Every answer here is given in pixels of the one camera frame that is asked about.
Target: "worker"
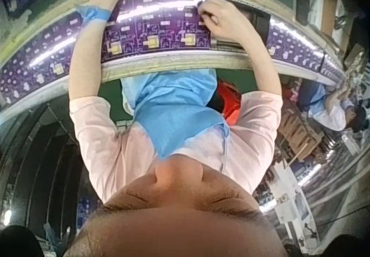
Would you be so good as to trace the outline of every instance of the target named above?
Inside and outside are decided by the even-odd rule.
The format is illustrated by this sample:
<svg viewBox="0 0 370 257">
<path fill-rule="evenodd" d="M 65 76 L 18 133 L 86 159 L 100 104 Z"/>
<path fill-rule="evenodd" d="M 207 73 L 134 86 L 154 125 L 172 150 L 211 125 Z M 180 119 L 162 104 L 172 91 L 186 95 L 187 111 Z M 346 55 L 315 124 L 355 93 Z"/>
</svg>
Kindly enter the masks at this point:
<svg viewBox="0 0 370 257">
<path fill-rule="evenodd" d="M 351 102 L 350 92 L 345 81 L 340 88 L 327 94 L 322 83 L 304 79 L 299 88 L 297 106 L 330 130 L 352 129 L 358 133 L 366 126 L 366 111 L 361 105 L 356 107 Z"/>
<path fill-rule="evenodd" d="M 212 69 L 128 78 L 134 123 L 120 134 L 98 97 L 102 36 L 117 1 L 90 0 L 73 51 L 71 118 L 103 207 L 66 256 L 286 256 L 251 195 L 271 164 L 282 107 L 260 36 L 233 4 L 206 0 L 205 25 L 245 49 L 259 91 L 242 95 L 229 126 L 206 107 L 217 87 Z"/>
</svg>

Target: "purple circuit board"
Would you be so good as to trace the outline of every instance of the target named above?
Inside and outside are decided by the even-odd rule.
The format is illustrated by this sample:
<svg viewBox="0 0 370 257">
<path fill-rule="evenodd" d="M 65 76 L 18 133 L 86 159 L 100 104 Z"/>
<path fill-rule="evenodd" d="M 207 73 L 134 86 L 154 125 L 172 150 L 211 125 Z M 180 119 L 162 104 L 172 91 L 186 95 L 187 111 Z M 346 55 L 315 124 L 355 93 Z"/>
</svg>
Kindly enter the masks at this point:
<svg viewBox="0 0 370 257">
<path fill-rule="evenodd" d="M 148 53 L 215 49 L 197 15 L 201 1 L 121 0 L 104 32 L 102 63 Z M 69 14 L 36 34 L 10 58 L 0 73 L 0 93 L 9 105 L 68 74 L 81 26 L 80 15 Z M 342 80 L 343 72 L 330 59 L 321 68 L 322 49 L 287 28 L 272 18 L 267 48 L 274 59 L 319 72 L 335 82 Z"/>
</svg>

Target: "nose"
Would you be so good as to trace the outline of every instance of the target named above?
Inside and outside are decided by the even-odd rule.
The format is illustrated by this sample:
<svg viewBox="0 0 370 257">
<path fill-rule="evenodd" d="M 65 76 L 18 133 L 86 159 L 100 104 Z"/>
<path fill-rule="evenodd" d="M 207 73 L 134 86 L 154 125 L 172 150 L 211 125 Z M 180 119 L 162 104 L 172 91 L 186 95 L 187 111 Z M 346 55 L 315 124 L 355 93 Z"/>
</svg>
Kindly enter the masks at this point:
<svg viewBox="0 0 370 257">
<path fill-rule="evenodd" d="M 170 157 L 155 169 L 161 205 L 189 204 L 202 189 L 203 165 L 185 156 Z"/>
</svg>

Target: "pink shirt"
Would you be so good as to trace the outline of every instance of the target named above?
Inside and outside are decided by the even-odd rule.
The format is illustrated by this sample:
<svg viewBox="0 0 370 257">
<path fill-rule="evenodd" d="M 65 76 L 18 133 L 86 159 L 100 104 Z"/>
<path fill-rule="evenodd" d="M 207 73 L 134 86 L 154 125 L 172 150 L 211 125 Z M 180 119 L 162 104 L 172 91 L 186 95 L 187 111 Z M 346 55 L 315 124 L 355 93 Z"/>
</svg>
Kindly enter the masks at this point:
<svg viewBox="0 0 370 257">
<path fill-rule="evenodd" d="M 240 117 L 230 128 L 226 146 L 223 133 L 214 127 L 188 139 L 173 154 L 186 155 L 222 172 L 252 194 L 271 164 L 282 104 L 281 96 L 274 94 L 244 94 Z M 120 134 L 103 98 L 73 100 L 70 111 L 90 181 L 103 202 L 157 164 L 144 128 L 135 122 Z"/>
</svg>

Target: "light blue apron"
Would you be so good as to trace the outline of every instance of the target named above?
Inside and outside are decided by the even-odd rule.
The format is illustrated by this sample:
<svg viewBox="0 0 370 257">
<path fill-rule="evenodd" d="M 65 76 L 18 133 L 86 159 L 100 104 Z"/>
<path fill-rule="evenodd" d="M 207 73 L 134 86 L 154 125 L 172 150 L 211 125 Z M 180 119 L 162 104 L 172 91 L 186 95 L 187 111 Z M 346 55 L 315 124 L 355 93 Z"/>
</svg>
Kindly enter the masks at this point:
<svg viewBox="0 0 370 257">
<path fill-rule="evenodd" d="M 134 110 L 134 121 L 148 133 L 160 159 L 185 141 L 219 126 L 226 139 L 229 127 L 222 114 L 206 107 L 217 88 L 214 69 L 160 72 L 121 80 L 122 92 Z"/>
</svg>

